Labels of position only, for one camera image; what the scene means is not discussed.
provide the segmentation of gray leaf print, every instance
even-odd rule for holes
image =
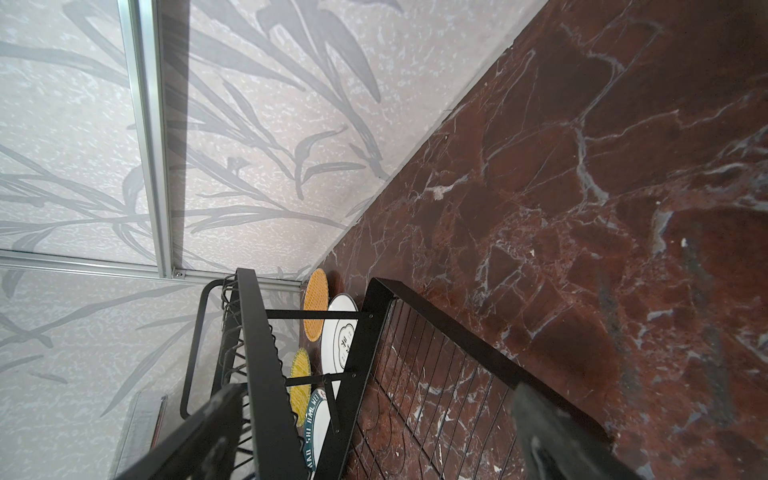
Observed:
[[[43,380],[51,380],[53,382],[64,383],[65,385],[69,384],[66,378],[54,375],[53,373],[30,372],[29,375],[36,376]]]
[[[35,247],[43,241],[48,235],[53,232],[53,229],[43,230],[38,233],[30,233],[24,235],[22,238],[16,240],[11,245],[11,250],[19,252],[34,252]],[[2,277],[2,289],[5,292],[5,296],[8,298],[13,297],[13,293],[16,291],[18,283],[22,280],[26,270],[8,270]]]
[[[7,270],[2,276],[2,291],[6,298],[12,298],[18,283],[22,280],[26,270]]]
[[[221,316],[221,312],[206,312],[205,313],[205,319],[208,321],[208,319],[214,319]],[[142,329],[148,329],[152,328],[154,326],[163,326],[163,325],[171,325],[173,323],[184,323],[189,322],[191,320],[195,320],[197,318],[197,314],[193,313],[190,315],[182,315],[182,316],[175,316],[172,318],[166,318],[162,320],[155,320],[154,322],[145,323],[142,326],[139,326],[136,328],[136,330],[142,330]]]
[[[261,132],[261,134],[266,137],[266,139],[270,142],[270,145],[273,145],[275,147],[279,147],[277,141],[275,140],[275,137],[272,135],[272,133],[267,130],[259,121],[259,118],[256,115],[256,112],[253,110],[253,106],[250,104],[247,98],[245,98],[245,95],[240,93],[240,90],[238,90],[234,85],[232,85],[230,82],[222,79],[224,83],[224,87],[227,89],[227,91],[232,96],[232,99],[235,100],[237,103],[237,107],[243,112],[245,115],[245,118],[248,119],[248,121],[256,127],[256,129]]]
[[[163,34],[163,44],[171,51],[185,53],[187,51],[187,35],[189,35],[189,50],[194,57],[212,61],[216,65],[244,74],[281,81],[299,91],[305,91],[305,88],[294,80],[270,70],[251,57],[199,30],[189,29],[186,25],[167,15],[163,15]]]
[[[134,167],[123,179],[123,201],[129,212],[136,213],[136,201],[144,189],[144,172],[141,165]]]
[[[235,174],[236,177],[240,176],[240,170],[248,167],[250,162],[242,157],[228,157],[227,158],[227,170]]]
[[[150,263],[152,264],[155,263],[154,253],[152,253],[147,248],[145,248],[144,245],[139,243],[139,241],[136,240],[136,238],[134,237],[134,233],[135,233],[143,237],[152,238],[152,235],[149,232],[147,231],[142,232],[141,230],[133,228],[131,225],[127,225],[125,223],[116,223],[112,225],[112,231],[114,231],[114,234],[120,240],[123,240],[123,243],[128,245],[135,252],[139,253],[141,256],[149,260]]]
[[[118,392],[114,394],[112,401],[109,402],[107,408],[101,413],[101,415],[99,415],[99,418],[107,415],[114,407],[116,407],[118,403],[120,403],[120,401],[125,398],[125,396],[134,388],[134,386],[139,383],[141,378],[144,377],[147,372],[149,372],[149,369],[151,369],[154,364],[157,363],[165,351],[174,345],[182,336],[184,336],[186,332],[189,332],[193,326],[194,322],[189,322],[182,326],[179,331],[170,336],[170,338],[163,342],[162,345],[158,346],[152,353],[145,356],[144,359],[141,360],[138,365],[136,365],[136,368],[128,376],[128,378],[125,379],[125,382],[123,382],[123,384],[120,386]]]
[[[75,2],[65,3],[61,7],[61,11],[69,20],[77,26],[80,31],[85,33],[88,38],[91,39],[97,47],[99,47],[104,53],[110,56],[115,63],[125,68],[125,55],[123,52],[114,46],[112,42],[107,40],[89,21],[89,18],[109,18],[118,21],[118,13],[115,12],[116,2],[102,2],[108,5],[101,5],[103,8],[106,6],[111,11],[109,13],[100,10],[96,5],[92,5],[90,2],[83,2],[77,0]]]
[[[49,349],[53,348],[53,341],[51,340],[51,337],[43,335],[41,333],[33,333],[29,330],[22,329],[20,326],[16,325],[13,322],[13,320],[9,319],[2,312],[0,312],[0,325],[5,327],[5,329],[8,330],[9,332],[13,332],[16,335],[25,337],[26,340],[35,339],[40,343],[42,343],[43,345],[47,346]]]
[[[99,190],[96,190],[95,188],[91,188],[86,185],[80,184],[78,182],[75,182],[72,180],[65,180],[63,178],[57,177],[52,172],[46,170],[45,168],[35,163],[30,158],[27,158],[24,155],[13,151],[12,149],[6,147],[3,144],[0,144],[0,153],[6,155],[7,157],[11,158],[14,161],[19,162],[21,165],[24,165],[28,169],[34,171],[36,174],[40,175],[40,177],[35,177],[35,179],[39,178],[40,180],[46,180],[46,181],[59,184],[62,187],[72,190],[78,195],[81,195],[82,197],[88,198],[93,202],[98,202],[105,206],[109,205],[110,207],[117,208],[118,210],[121,210],[123,207],[123,204],[120,203],[120,201],[115,200],[109,195],[102,193]]]
[[[287,8],[284,3],[277,4],[281,8]],[[306,70],[304,67],[294,61],[288,54],[278,49],[267,37],[261,32],[256,30],[229,1],[214,1],[214,0],[199,0],[195,3],[202,12],[208,15],[213,20],[220,22],[222,25],[226,25],[235,35],[241,37],[243,40],[248,41],[252,45],[259,48],[266,55],[272,57],[275,61],[279,62],[286,70],[291,72],[296,78],[311,87],[315,92],[325,98],[333,107],[344,114],[352,126],[357,130],[358,134],[365,143],[370,156],[367,160],[373,173],[381,179],[388,178],[387,173],[381,167],[382,155],[379,150],[379,146],[376,144],[376,139],[373,137],[371,130],[368,128],[366,122],[355,112],[352,104],[346,96],[340,81],[333,83],[333,88],[321,82],[320,79],[315,77],[312,73]],[[293,21],[289,18],[281,18],[283,21]],[[296,33],[298,39],[294,37],[297,43],[303,43],[303,38],[306,37],[306,33],[301,33],[295,26],[291,27]],[[322,62],[318,63],[318,66],[323,70],[323,73],[328,78],[334,78],[338,80],[338,72],[336,72],[333,65],[327,65]]]
[[[22,47],[21,45],[0,41],[0,57],[21,58],[22,60],[63,65],[128,88],[127,75],[95,61],[93,58],[72,51],[60,50],[58,48]]]
[[[376,195],[374,195],[373,197],[368,197],[365,200],[361,201],[359,204],[357,204],[354,207],[352,207],[352,209],[350,209],[349,212],[347,212],[344,217],[351,217],[352,215],[357,214],[357,213],[365,210],[366,207],[368,207],[368,205],[371,202],[373,202],[374,198],[376,198]]]
[[[197,194],[202,198],[226,198],[226,197],[242,197],[244,194],[240,192],[219,192],[218,194]]]
[[[352,162],[332,162],[330,164],[320,164],[306,169],[306,175],[302,183],[306,183],[313,175],[324,174],[326,172],[338,172],[345,170],[361,170],[365,167],[361,164],[354,164]]]
[[[349,144],[349,148],[351,148],[351,149],[352,149],[352,151],[353,151],[353,152],[355,152],[355,155],[357,155],[357,157],[358,157],[360,160],[365,160],[365,161],[368,161],[368,160],[370,160],[370,158],[368,157],[368,155],[366,155],[366,152],[364,152],[364,151],[360,150],[360,147],[358,147],[357,145],[355,145],[355,144]]]
[[[298,196],[299,199],[304,200],[304,194],[301,191],[301,186],[304,184],[304,182],[306,182],[306,179],[301,180],[301,177],[302,177],[301,172],[304,165],[304,161],[310,157],[310,151],[312,150],[312,146],[318,141],[321,141],[323,138],[328,138],[334,135],[338,135],[345,130],[346,130],[346,125],[343,125],[338,130],[324,131],[318,134],[310,135],[309,137],[301,140],[298,143],[298,145],[296,145],[296,148],[293,151],[293,163],[296,165],[296,173],[294,174],[294,177],[296,178],[296,195]]]
[[[26,356],[23,359],[14,360],[13,362],[8,362],[4,365],[0,365],[0,373],[3,373],[5,370],[12,369],[15,366],[34,362],[35,360],[39,360],[41,358],[43,358],[43,355],[33,355],[33,356]]]
[[[74,312],[63,316],[62,318],[55,320],[54,322],[46,323],[43,326],[39,326],[37,328],[29,330],[28,333],[32,335],[38,335],[39,333],[47,332],[50,329],[54,329],[56,327],[66,325],[67,323],[70,323],[74,320],[85,318],[86,316],[93,315],[96,312],[111,308],[113,306],[121,305],[123,303],[129,303],[134,300],[139,300],[143,298],[155,298],[155,297],[167,295],[169,293],[177,292],[185,288],[189,288],[189,286],[188,285],[164,286],[162,288],[158,288],[155,290],[147,290],[144,292],[137,292],[137,293],[132,293],[131,295],[121,296],[113,300],[107,300],[99,303],[92,303],[91,305],[83,306],[82,308],[79,308]],[[6,346],[9,343],[23,343],[28,340],[29,338],[27,336],[14,335],[6,339],[0,340],[0,347]]]
[[[240,191],[243,194],[246,194],[248,197],[253,198],[254,200],[267,202],[268,204],[272,204],[276,207],[287,210],[282,205],[270,199],[261,190],[255,188],[245,180],[239,178],[237,175],[227,170],[223,165],[220,165],[213,158],[208,157],[206,154],[201,152],[195,151],[192,148],[186,147],[184,142],[176,138],[174,135],[168,135],[166,140],[168,148],[170,148],[171,151],[179,155],[182,155],[182,152],[186,151],[189,163],[201,169],[214,180],[219,181],[232,190]]]
[[[256,135],[245,120],[232,108],[229,104],[220,96],[218,96],[200,77],[195,75],[189,68],[181,61],[181,59],[173,53],[165,55],[165,61],[172,66],[180,74],[185,74],[187,79],[193,87],[195,87],[203,96],[216,108],[218,108],[238,129],[239,133],[243,137],[241,143],[250,147],[256,147],[266,154],[288,177],[293,179],[290,170],[285,164],[270,150],[269,144]]]
[[[232,227],[233,225],[243,225],[245,223],[260,222],[272,220],[275,218],[295,218],[297,220],[309,220],[315,223],[321,223],[330,227],[344,229],[341,223],[325,217],[302,214],[291,210],[276,210],[267,207],[255,207],[253,205],[230,205],[229,207],[201,208],[198,210],[185,210],[183,212],[173,212],[173,217],[196,217],[208,216],[208,218],[199,220],[187,225],[192,228],[192,233],[211,228]]]
[[[398,12],[402,12],[402,7],[397,2],[397,0],[349,0],[349,1],[353,3],[359,3],[362,5],[371,5],[373,3],[380,3],[382,5],[387,5],[389,7],[392,7]]]
[[[310,37],[318,48],[317,53],[321,57],[321,61],[326,65],[332,64],[327,48],[333,48],[355,76],[366,86],[373,99],[381,103],[382,96],[379,93],[379,86],[376,83],[376,77],[373,76],[371,66],[368,64],[366,54],[362,52],[357,39],[344,25],[344,22],[330,10],[317,8],[317,0],[296,0],[296,3],[304,17]]]

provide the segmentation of plate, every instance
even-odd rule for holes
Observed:
[[[326,439],[328,425],[331,422],[325,389],[319,388],[312,392],[310,404],[306,407],[305,418],[304,461],[306,466],[314,472],[317,469],[320,452],[323,450],[323,441]]]
[[[357,305],[352,297],[340,293],[333,297],[328,306],[329,312],[356,312]],[[326,319],[323,324],[323,339],[320,343],[320,363],[323,373],[341,373],[346,365],[349,347],[355,336],[357,320]],[[341,380],[333,382],[333,395],[339,392]]]

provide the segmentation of yellow woven plate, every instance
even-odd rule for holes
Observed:
[[[328,279],[322,268],[312,272],[304,295],[305,310],[328,310]],[[322,320],[304,320],[304,333],[310,342],[316,342],[323,333]]]
[[[299,349],[296,352],[296,356],[293,357],[293,364],[290,367],[291,378],[296,376],[309,376],[310,375],[310,355],[305,349]],[[297,385],[292,386],[289,389],[290,392],[290,408],[293,410],[299,418],[296,421],[296,426],[300,427],[304,425],[304,416],[306,415],[306,407],[310,404],[310,390],[311,385]]]

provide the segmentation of dish rack shelf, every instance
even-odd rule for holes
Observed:
[[[209,402],[190,415],[187,405],[207,301],[211,290],[216,287],[222,288],[224,311],[218,364]],[[481,451],[470,452],[470,442],[465,442],[464,445],[457,445],[457,442],[454,442],[455,427],[450,434],[447,429],[440,428],[435,435],[427,435],[428,438],[423,438],[420,427],[416,425],[422,421],[422,417],[427,419],[427,415],[422,414],[425,411],[427,396],[431,395],[433,390],[439,394],[439,398],[433,402],[431,408],[435,411],[430,418],[440,416],[437,415],[438,407],[445,410],[442,413],[444,420],[447,418],[448,411],[456,408],[451,406],[450,402],[445,408],[440,406],[444,392],[449,393],[445,396],[446,399],[454,398],[458,395],[458,389],[461,388],[458,377],[449,372],[453,360],[444,372],[445,380],[438,385],[439,376],[436,377],[435,373],[441,368],[439,360],[444,356],[444,352],[450,352],[451,356],[463,355],[462,365],[465,362],[472,362],[474,366],[472,379],[476,376],[488,378],[485,393],[479,397],[483,398],[481,407],[485,410],[491,410],[490,405],[486,403],[490,402],[489,399],[496,395],[495,392],[498,389],[509,389],[510,392],[517,393],[510,398],[514,397],[519,403],[512,410],[525,412],[514,417],[517,422],[517,433],[523,435],[523,441],[517,445],[523,452],[526,464],[530,461],[533,465],[533,458],[540,453],[531,450],[531,445],[534,443],[529,441],[528,436],[534,434],[541,436],[544,431],[542,428],[563,432],[565,430],[562,424],[565,422],[568,424],[569,432],[577,432],[573,438],[578,439],[578,443],[588,452],[587,457],[590,461],[585,464],[586,468],[627,473],[627,476],[620,475],[617,478],[636,478],[626,467],[612,458],[610,451],[604,447],[610,444],[611,439],[598,422],[469,332],[422,296],[395,280],[371,279],[359,312],[333,312],[334,318],[358,320],[343,372],[287,379],[283,376],[282,362],[279,359],[275,337],[268,320],[325,319],[328,315],[326,311],[267,310],[257,276],[253,270],[249,269],[237,269],[233,276],[215,280],[206,285],[200,295],[180,404],[181,416],[186,420],[178,430],[124,472],[118,480],[128,478],[307,480],[310,474],[315,480],[337,480],[343,475],[355,478],[359,473],[363,473],[365,478],[372,476],[409,478],[408,472],[402,468],[398,470],[400,472],[398,475],[391,474],[391,469],[379,461],[379,456],[382,452],[386,453],[389,447],[384,451],[372,445],[376,439],[369,434],[373,434],[374,431],[368,432],[361,427],[359,416],[365,417],[371,413],[370,406],[361,413],[366,388],[370,395],[378,395],[376,392],[380,391],[384,395],[381,398],[388,398],[394,402],[391,406],[387,406],[386,402],[380,403],[379,409],[386,407],[390,420],[397,416],[393,417],[392,412],[401,415],[403,438],[410,437],[412,440],[415,452],[413,455],[419,457],[418,463],[422,470],[415,472],[414,475],[426,478],[425,474],[432,475],[440,468],[442,470],[440,478],[444,476],[446,465],[437,465],[433,457],[435,457],[434,449],[437,444],[445,441],[449,454],[452,449],[456,449],[454,456],[462,459],[458,464],[459,473],[464,465],[467,465],[466,470],[473,472],[473,475],[469,475],[468,478],[481,478],[483,476],[481,460],[485,458],[486,446],[495,442],[490,438],[492,433],[493,435],[497,432],[504,433],[500,427],[487,429]],[[433,340],[425,342],[424,338]],[[435,346],[440,346],[434,354],[430,353],[433,343]],[[427,348],[423,349],[420,346],[422,344]],[[390,350],[396,351],[396,356],[400,357],[401,361],[398,381],[389,380],[385,385],[383,379],[386,377]],[[400,372],[406,372],[406,376],[407,372],[410,372],[410,376],[418,377],[415,382],[403,385],[413,385],[408,387],[413,389],[422,388],[422,375],[426,378],[428,370],[430,373],[427,390],[423,394],[417,395],[414,391],[409,395],[408,412],[412,411],[412,404],[419,397],[416,410],[419,414],[415,417],[403,416],[402,398],[405,398],[406,394],[403,393],[402,398],[398,400],[396,392],[392,394],[387,388],[394,385],[396,389],[400,385]],[[342,380],[342,382],[334,395],[331,382],[335,380]],[[310,472],[306,466],[303,439],[296,428],[296,414],[291,410],[288,394],[289,387],[302,384],[324,385],[329,403],[330,425],[314,473]],[[529,392],[522,392],[524,389],[528,389]],[[466,401],[460,402],[455,415],[462,414],[465,404]],[[502,403],[494,408],[495,415],[492,416],[491,426],[506,416],[513,416],[512,410],[506,405],[502,400]],[[476,414],[475,423],[478,421],[482,423],[484,415],[482,408]],[[534,417],[539,423],[531,421]],[[432,423],[434,422],[427,421],[426,426],[430,427]],[[516,434],[512,433],[512,435],[505,468],[516,444]],[[470,437],[474,436],[477,436],[477,432],[474,432],[473,427]],[[562,445],[569,446],[564,449],[560,442],[559,434],[553,437],[550,443],[545,445],[548,449],[547,455],[552,455],[558,462],[567,462],[569,465],[584,461],[582,458],[584,455],[571,454],[575,444],[566,442],[567,445]],[[421,461],[420,455],[424,457],[424,462]]]

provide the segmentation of wallpaper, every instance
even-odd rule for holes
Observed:
[[[543,0],[167,0],[175,264],[302,277]],[[0,247],[154,264],[114,0],[3,2]]]
[[[117,18],[0,2],[0,248],[155,264]]]
[[[107,478],[131,397],[180,391],[201,290],[30,271],[12,298],[0,295],[0,478]],[[191,412],[210,395],[219,295],[207,307]],[[263,295],[267,308],[299,305],[298,293]],[[288,365],[298,327],[275,325]]]
[[[543,3],[167,3],[182,260],[308,272]]]

